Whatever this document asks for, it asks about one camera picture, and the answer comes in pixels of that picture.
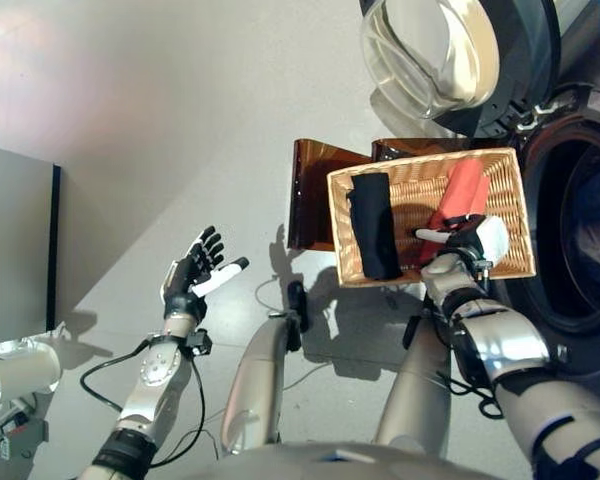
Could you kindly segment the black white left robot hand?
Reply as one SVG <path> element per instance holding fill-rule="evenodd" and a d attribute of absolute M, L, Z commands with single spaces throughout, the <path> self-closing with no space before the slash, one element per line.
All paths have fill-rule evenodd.
<path fill-rule="evenodd" d="M 200 322 L 206 315 L 205 297 L 242 273 L 249 260 L 226 263 L 222 236 L 214 226 L 205 228 L 179 260 L 174 260 L 160 287 L 164 320 L 185 315 Z"/>

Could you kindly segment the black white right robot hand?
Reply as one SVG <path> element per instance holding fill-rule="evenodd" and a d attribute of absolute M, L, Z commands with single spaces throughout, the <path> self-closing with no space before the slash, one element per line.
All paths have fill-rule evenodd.
<path fill-rule="evenodd" d="M 493 215 L 471 214 L 443 222 L 441 229 L 416 228 L 415 238 L 441 245 L 443 250 L 467 253 L 473 262 L 497 265 L 509 251 L 509 235 L 504 221 Z"/>

